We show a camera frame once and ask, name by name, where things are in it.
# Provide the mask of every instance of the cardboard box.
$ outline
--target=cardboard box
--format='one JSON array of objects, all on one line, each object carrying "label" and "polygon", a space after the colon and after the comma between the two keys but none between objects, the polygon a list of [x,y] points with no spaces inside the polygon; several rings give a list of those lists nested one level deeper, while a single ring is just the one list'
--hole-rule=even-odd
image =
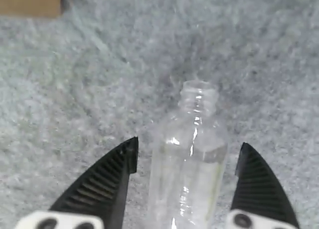
[{"label": "cardboard box", "polygon": [[61,0],[0,0],[0,15],[57,17]]}]

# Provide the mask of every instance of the ridged rubber pad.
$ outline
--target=ridged rubber pad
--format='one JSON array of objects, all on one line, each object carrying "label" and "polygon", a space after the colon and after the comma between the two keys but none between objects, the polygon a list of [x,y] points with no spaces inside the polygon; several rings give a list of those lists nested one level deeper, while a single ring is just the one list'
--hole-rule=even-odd
[{"label": "ridged rubber pad", "polygon": [[51,211],[100,217],[105,229],[121,229],[129,176],[137,170],[138,138],[108,152],[52,205]]},{"label": "ridged rubber pad", "polygon": [[243,143],[236,168],[237,188],[231,210],[239,209],[299,228],[294,210],[277,177],[249,144]]}]

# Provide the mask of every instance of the carpet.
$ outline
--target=carpet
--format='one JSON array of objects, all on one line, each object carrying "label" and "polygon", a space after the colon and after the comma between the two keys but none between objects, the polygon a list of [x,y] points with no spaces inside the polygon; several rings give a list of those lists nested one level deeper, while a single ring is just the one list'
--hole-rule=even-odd
[{"label": "carpet", "polygon": [[152,128],[185,80],[220,91],[230,155],[222,229],[242,142],[319,226],[319,0],[64,0],[59,19],[0,18],[0,228],[47,209],[90,165],[140,140],[123,228],[143,226]]}]

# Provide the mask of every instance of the plastic bottle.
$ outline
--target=plastic bottle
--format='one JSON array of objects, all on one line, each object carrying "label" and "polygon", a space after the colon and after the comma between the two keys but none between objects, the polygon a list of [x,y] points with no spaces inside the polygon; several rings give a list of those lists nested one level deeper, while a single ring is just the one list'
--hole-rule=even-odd
[{"label": "plastic bottle", "polygon": [[183,84],[178,109],[159,127],[153,149],[147,229],[211,227],[224,173],[226,129],[209,83]]}]

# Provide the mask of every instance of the bottle neck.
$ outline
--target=bottle neck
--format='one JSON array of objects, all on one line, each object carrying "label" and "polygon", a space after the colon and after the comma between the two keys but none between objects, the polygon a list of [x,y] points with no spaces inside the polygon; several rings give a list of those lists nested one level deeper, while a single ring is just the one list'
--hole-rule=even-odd
[{"label": "bottle neck", "polygon": [[207,83],[199,83],[198,81],[184,83],[178,106],[188,114],[211,116],[216,112],[218,92],[212,86],[207,87]]}]

